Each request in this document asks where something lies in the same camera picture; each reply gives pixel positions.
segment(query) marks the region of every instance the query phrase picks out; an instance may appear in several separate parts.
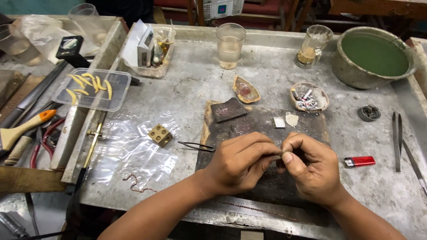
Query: drinking glass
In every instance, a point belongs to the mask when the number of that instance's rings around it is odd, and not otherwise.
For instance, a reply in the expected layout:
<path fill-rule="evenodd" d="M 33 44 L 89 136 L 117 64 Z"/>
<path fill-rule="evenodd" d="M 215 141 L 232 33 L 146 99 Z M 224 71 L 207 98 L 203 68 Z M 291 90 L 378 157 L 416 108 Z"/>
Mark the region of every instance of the drinking glass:
<path fill-rule="evenodd" d="M 246 30 L 235 23 L 225 23 L 216 30 L 219 65 L 224 69 L 233 69 L 242 51 Z"/>
<path fill-rule="evenodd" d="M 43 59 L 37 48 L 13 24 L 0 25 L 0 49 L 30 67 Z"/>
<path fill-rule="evenodd" d="M 92 42 L 101 46 L 107 36 L 107 30 L 94 5 L 90 3 L 77 5 L 68 12 L 68 18 L 80 27 Z"/>
<path fill-rule="evenodd" d="M 333 32 L 323 25 L 313 25 L 307 29 L 304 42 L 295 56 L 295 64 L 302 68 L 312 68 L 319 61 L 322 49 L 332 38 Z"/>

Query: red lighter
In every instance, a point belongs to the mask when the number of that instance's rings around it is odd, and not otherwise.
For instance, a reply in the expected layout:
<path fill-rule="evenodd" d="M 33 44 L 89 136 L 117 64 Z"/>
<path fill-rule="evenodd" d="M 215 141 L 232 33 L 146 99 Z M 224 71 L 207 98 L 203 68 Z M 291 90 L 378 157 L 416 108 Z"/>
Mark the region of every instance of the red lighter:
<path fill-rule="evenodd" d="M 350 157 L 344 159 L 344 166 L 346 168 L 361 167 L 374 164 L 375 160 L 372 156 Z"/>

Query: clear plastic lid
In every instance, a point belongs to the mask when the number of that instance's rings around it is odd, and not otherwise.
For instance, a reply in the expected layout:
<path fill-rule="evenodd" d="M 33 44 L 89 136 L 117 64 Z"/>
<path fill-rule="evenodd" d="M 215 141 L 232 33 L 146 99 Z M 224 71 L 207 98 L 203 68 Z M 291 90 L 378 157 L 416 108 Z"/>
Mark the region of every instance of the clear plastic lid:
<path fill-rule="evenodd" d="M 131 82 L 131 75 L 126 72 L 104 70 L 104 69 L 89 69 L 89 68 L 76 68 L 71 75 L 82 75 L 90 73 L 94 78 L 99 77 L 101 86 L 107 88 L 104 80 L 107 80 L 112 89 L 111 100 L 108 97 L 108 90 L 99 89 L 95 93 L 95 88 L 82 81 L 85 88 L 80 86 L 78 82 L 73 80 L 69 75 L 64 79 L 61 86 L 55 91 L 52 100 L 59 103 L 70 104 L 73 99 L 67 92 L 67 89 L 74 92 L 77 96 L 74 105 L 90 109 L 104 110 L 104 111 L 117 111 L 123 104 L 126 93 Z M 84 77 L 89 83 L 93 84 L 92 78 L 89 76 Z M 84 90 L 89 95 L 76 92 L 76 89 Z"/>

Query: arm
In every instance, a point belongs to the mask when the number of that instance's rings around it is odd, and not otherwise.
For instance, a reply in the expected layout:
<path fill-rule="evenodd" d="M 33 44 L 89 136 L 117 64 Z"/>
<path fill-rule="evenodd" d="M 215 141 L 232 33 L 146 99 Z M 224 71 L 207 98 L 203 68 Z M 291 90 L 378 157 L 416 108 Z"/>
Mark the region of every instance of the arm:
<path fill-rule="evenodd" d="M 276 162 L 278 171 L 287 169 L 295 178 L 300 195 L 330 211 L 350 240 L 406 239 L 345 190 L 339 181 L 338 158 L 329 146 L 292 132 L 283 141 L 282 149 L 283 161 Z M 306 166 L 302 159 L 310 164 Z"/>
<path fill-rule="evenodd" d="M 281 153 L 271 139 L 257 132 L 225 140 L 205 169 L 138 203 L 103 231 L 98 240 L 164 240 L 203 201 L 255 187 Z"/>

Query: pot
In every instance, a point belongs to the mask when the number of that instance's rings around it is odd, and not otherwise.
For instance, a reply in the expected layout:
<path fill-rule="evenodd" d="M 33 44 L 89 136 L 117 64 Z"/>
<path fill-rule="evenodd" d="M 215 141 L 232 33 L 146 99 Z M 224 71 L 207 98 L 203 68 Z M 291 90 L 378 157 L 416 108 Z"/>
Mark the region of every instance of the pot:
<path fill-rule="evenodd" d="M 368 41 L 378 44 L 378 47 L 363 42 L 367 38 Z M 366 55 L 360 51 L 360 48 L 367 50 L 369 47 L 373 47 L 373 51 Z M 408 45 L 394 34 L 366 26 L 351 28 L 340 36 L 332 59 L 332 69 L 343 83 L 361 89 L 379 87 L 406 78 L 416 71 L 413 53 Z"/>

